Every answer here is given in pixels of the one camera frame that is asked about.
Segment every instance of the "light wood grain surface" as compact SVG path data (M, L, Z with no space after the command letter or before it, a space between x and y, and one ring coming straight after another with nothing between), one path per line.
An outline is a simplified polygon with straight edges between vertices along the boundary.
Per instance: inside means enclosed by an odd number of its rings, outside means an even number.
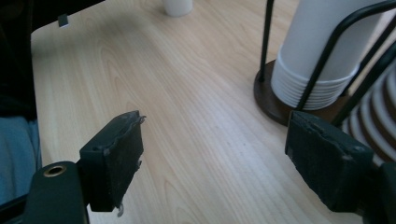
M298 1L276 1L276 57ZM140 110L143 164L125 212L92 223L361 223L329 211L284 154L287 128L256 106L265 2L107 0L33 34L45 164L78 151L115 116Z

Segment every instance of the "stack of paper cups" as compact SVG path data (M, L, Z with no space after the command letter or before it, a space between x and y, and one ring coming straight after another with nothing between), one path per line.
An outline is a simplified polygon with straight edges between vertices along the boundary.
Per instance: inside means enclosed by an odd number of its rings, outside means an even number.
M181 17L192 11L192 0L163 0L166 14Z
M275 95L297 106L334 28L352 12L380 0L301 0L285 42L276 57L272 77ZM359 60L379 15L358 21L340 37L304 109L331 105L358 69Z

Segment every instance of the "brown circular base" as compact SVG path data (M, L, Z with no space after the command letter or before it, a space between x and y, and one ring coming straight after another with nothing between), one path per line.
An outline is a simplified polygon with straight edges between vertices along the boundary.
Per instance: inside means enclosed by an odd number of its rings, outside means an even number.
M260 72L257 74L254 79L254 98L256 99L257 105L268 117L282 125L288 126L290 112L295 108L285 105L272 91L271 78L274 65L275 61L271 61L265 65L264 82L258 80ZM320 110L304 110L304 112L313 114L330 122L348 99L349 96L341 96L332 105Z

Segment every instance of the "screw hole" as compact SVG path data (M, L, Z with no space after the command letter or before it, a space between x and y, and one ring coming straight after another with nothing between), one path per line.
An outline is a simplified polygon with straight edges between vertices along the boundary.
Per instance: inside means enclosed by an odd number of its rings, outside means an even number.
M55 177L57 175L61 175L66 171L66 167L63 165L52 166L48 170L44 172L45 177Z

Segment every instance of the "person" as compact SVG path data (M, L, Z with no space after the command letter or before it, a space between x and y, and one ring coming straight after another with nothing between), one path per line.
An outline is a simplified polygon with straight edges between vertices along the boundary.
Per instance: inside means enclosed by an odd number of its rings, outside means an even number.
M31 33L103 0L0 0L0 205L41 167Z

